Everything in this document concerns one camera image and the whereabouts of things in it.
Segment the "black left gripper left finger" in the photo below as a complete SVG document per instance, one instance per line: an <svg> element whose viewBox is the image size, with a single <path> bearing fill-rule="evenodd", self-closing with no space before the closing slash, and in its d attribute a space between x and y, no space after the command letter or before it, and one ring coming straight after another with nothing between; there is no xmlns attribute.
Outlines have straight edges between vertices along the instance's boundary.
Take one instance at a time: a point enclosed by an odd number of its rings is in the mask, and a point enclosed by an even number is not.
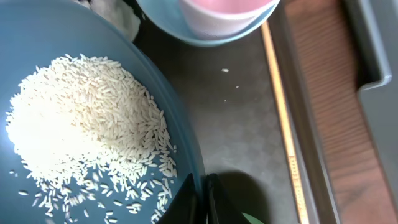
<svg viewBox="0 0 398 224"><path fill-rule="evenodd" d="M201 223L201 197L196 191L193 174L189 174L157 224Z"/></svg>

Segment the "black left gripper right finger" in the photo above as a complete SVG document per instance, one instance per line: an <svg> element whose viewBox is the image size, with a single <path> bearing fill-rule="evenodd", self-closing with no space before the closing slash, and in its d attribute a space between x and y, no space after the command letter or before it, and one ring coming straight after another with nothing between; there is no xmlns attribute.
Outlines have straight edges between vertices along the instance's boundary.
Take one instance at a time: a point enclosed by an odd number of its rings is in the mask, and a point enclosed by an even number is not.
<svg viewBox="0 0 398 224"><path fill-rule="evenodd" d="M232 204L217 174L206 177L208 224L250 224Z"/></svg>

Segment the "pile of white rice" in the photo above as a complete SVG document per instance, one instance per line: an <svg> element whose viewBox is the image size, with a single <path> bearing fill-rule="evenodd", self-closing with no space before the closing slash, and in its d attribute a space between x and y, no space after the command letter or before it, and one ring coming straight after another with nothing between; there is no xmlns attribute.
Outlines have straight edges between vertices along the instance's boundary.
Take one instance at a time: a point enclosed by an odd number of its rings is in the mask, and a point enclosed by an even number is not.
<svg viewBox="0 0 398 224"><path fill-rule="evenodd" d="M178 175L164 111L148 89L122 65L107 57L53 59L37 67L19 84L20 92L6 113L6 131L14 151L22 159L28 177L39 191L33 206L53 217L60 206L65 223L74 223L72 208L101 194L126 207L137 217L144 202L155 200L150 222L157 223L172 199L171 183ZM34 131L33 139L17 134L31 128L32 121L49 115L68 115L79 137L66 134L43 140L46 131Z"/></svg>

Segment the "dark blue plate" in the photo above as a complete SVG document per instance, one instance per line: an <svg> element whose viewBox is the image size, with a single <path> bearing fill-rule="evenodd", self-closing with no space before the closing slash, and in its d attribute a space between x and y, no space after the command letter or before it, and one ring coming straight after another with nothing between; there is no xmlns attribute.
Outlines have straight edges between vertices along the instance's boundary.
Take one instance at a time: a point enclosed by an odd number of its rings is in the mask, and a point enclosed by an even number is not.
<svg viewBox="0 0 398 224"><path fill-rule="evenodd" d="M20 92L18 84L34 72L34 66L48 67L50 61L63 53L78 56L111 56L122 63L154 96L157 106L164 110L172 143L177 145L177 172L174 190L180 188L186 176L193 174L197 202L188 207L196 215L179 221L176 217L165 223L205 223L203 215L203 162L186 113L176 92L157 67L111 25L88 9L68 1L1 1L1 223L46 223L47 219L63 223L60 206L53 217L46 210L30 205L39 190L33 178L26 179L29 170L23 168L21 158L14 153L8 138L6 112L11 110L10 99ZM79 137L68 122L68 115L49 115L32 121L31 128L17 134L21 140L33 139L34 131L46 131L43 140L66 134L67 140Z"/></svg>

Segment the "white tissue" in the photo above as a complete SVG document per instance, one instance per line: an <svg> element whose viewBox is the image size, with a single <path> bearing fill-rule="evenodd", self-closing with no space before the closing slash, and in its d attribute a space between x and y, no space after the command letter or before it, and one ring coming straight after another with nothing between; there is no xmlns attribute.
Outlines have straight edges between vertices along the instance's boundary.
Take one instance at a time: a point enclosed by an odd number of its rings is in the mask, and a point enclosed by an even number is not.
<svg viewBox="0 0 398 224"><path fill-rule="evenodd" d="M122 32L131 42L139 33L141 20L123 0L73 0L92 10Z"/></svg>

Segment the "grey dishwasher rack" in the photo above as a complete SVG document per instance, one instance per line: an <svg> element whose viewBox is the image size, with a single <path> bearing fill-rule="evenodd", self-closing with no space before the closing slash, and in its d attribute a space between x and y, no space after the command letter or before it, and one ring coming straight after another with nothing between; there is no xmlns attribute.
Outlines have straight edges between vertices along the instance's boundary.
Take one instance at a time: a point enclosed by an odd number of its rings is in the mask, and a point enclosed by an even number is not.
<svg viewBox="0 0 398 224"><path fill-rule="evenodd" d="M344 5L359 57L358 98L397 203L397 0Z"/></svg>

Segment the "mint green bowl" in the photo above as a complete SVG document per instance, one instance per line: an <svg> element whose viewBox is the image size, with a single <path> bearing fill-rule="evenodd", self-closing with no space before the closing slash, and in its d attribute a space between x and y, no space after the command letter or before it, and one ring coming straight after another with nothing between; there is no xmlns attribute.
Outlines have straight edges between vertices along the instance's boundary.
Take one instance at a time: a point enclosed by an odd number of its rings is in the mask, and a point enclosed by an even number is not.
<svg viewBox="0 0 398 224"><path fill-rule="evenodd" d="M250 223L250 224L264 224L263 222L261 222L260 220L258 220L257 218L247 214L247 213L243 213L245 219Z"/></svg>

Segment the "wooden chopstick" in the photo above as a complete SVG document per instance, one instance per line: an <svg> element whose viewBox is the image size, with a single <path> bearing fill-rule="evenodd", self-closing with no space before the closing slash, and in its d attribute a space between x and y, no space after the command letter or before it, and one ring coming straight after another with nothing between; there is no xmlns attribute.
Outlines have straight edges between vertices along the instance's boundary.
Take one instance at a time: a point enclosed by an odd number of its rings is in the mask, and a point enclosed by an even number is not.
<svg viewBox="0 0 398 224"><path fill-rule="evenodd" d="M287 111L287 102L285 98L284 88L282 85L279 64L275 53L274 42L272 40L271 30L268 22L263 23L263 25L261 26L261 32L267 55L267 61L269 64L278 114L280 118L282 137L285 145L285 153L287 155L290 179L294 191L295 204L299 216L299 223L309 224L310 222L308 218L307 205L305 202L302 180L297 162L297 155L295 152L292 128L290 124L289 114Z"/></svg>

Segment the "brown serving tray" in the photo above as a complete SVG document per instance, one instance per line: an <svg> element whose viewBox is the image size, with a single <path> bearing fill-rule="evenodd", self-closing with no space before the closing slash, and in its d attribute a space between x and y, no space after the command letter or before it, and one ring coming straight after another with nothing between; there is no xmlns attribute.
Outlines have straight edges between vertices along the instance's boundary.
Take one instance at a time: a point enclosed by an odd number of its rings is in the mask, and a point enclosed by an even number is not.
<svg viewBox="0 0 398 224"><path fill-rule="evenodd" d="M219 175L236 208L263 223L298 223L293 185L262 31L194 47L144 14L135 43L186 106L207 174Z"/></svg>

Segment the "pink cup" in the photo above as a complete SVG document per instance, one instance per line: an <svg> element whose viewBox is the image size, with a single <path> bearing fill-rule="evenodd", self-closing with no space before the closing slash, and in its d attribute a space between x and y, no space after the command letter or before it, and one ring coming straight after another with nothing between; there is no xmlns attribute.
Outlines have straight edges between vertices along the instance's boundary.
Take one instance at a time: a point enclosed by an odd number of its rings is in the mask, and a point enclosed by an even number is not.
<svg viewBox="0 0 398 224"><path fill-rule="evenodd" d="M276 6L278 0L179 0L184 18L201 39L231 37Z"/></svg>

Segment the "light blue bowl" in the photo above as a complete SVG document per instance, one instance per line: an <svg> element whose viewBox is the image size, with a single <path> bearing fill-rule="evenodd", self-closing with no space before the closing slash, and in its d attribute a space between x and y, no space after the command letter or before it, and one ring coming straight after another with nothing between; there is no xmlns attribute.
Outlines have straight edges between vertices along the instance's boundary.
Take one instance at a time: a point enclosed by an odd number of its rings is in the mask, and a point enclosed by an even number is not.
<svg viewBox="0 0 398 224"><path fill-rule="evenodd" d="M215 47L238 40L259 28L279 1L239 14L209 11L196 1L138 0L144 14L167 34L194 46Z"/></svg>

